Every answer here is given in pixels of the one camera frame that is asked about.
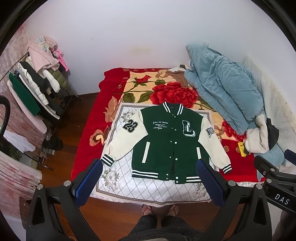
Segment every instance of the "red flower print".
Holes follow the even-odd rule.
[[[181,103],[187,108],[192,108],[198,97],[196,91],[189,88],[182,88],[178,82],[157,85],[152,90],[154,93],[150,95],[150,100],[153,104],[162,104],[167,101],[172,104]]]
[[[148,79],[150,79],[151,76],[149,75],[145,75],[143,78],[141,79],[138,79],[137,77],[135,78],[135,80],[138,82],[138,83],[146,83],[148,81]]]
[[[247,138],[247,134],[244,133],[242,135],[238,135],[234,129],[231,128],[231,126],[226,122],[226,120],[223,120],[222,126],[224,127],[224,132],[228,137],[234,137],[238,142],[243,142]]]

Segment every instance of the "pink stuffed toy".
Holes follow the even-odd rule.
[[[65,71],[68,71],[69,69],[67,68],[65,61],[63,59],[64,54],[61,51],[59,51],[58,49],[52,51],[52,54],[56,59],[58,59],[60,61],[61,65],[64,66]]]

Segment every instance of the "jacket pocket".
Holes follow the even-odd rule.
[[[197,151],[197,157],[198,157],[198,159],[201,159],[202,158],[202,155],[200,154],[200,148],[199,147],[196,147],[196,151]]]
[[[146,162],[147,155],[148,155],[148,150],[149,150],[149,146],[150,146],[150,142],[146,142],[146,147],[145,147],[145,151],[144,151],[144,156],[143,156],[142,163],[145,163]]]

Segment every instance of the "sleeve patch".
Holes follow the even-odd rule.
[[[205,131],[207,132],[207,135],[209,136],[209,138],[211,137],[212,134],[215,133],[215,131],[212,127],[206,129]]]
[[[136,129],[137,126],[138,126],[138,122],[130,119],[122,128],[127,130],[129,133],[132,133]]]

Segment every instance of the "metal screw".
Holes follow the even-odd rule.
[[[262,186],[259,183],[256,184],[256,187],[257,187],[257,189],[262,189]]]
[[[230,180],[230,181],[228,181],[228,184],[229,184],[229,186],[232,186],[232,187],[234,187],[234,186],[236,185],[236,182],[235,182],[235,181],[232,181],[232,180]]]
[[[42,184],[39,184],[38,186],[37,186],[37,189],[38,190],[40,190],[40,189],[42,189],[43,188],[43,185]]]
[[[64,181],[64,186],[65,187],[68,187],[70,185],[71,185],[71,181],[70,180]]]

